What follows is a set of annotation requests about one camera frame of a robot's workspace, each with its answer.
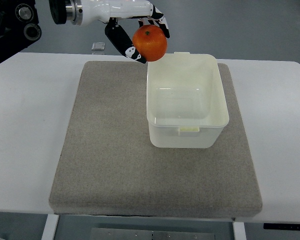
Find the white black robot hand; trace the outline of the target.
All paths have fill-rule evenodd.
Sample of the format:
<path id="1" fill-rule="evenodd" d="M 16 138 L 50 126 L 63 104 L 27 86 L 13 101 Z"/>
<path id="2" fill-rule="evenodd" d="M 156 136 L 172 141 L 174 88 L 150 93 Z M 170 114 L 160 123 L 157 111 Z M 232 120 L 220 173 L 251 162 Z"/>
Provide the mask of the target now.
<path id="1" fill-rule="evenodd" d="M 145 64 L 143 57 L 134 46 L 117 19 L 137 18 L 139 27 L 159 27 L 166 38 L 170 38 L 168 22 L 164 14 L 148 0 L 66 0 L 65 20 L 73 25 L 86 26 L 93 21 L 106 24 L 104 32 L 113 46 L 124 57 Z"/>

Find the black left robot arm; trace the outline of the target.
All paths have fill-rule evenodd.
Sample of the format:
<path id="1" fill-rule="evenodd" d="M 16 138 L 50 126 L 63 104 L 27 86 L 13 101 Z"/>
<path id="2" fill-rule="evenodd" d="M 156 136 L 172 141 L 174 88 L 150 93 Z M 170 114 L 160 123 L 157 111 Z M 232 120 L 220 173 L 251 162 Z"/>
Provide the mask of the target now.
<path id="1" fill-rule="evenodd" d="M 140 63 L 154 62 L 167 50 L 169 27 L 164 14 L 148 0 L 50 0 L 55 24 L 105 24 L 117 51 Z M 42 36 L 34 0 L 0 0 L 0 64 Z"/>

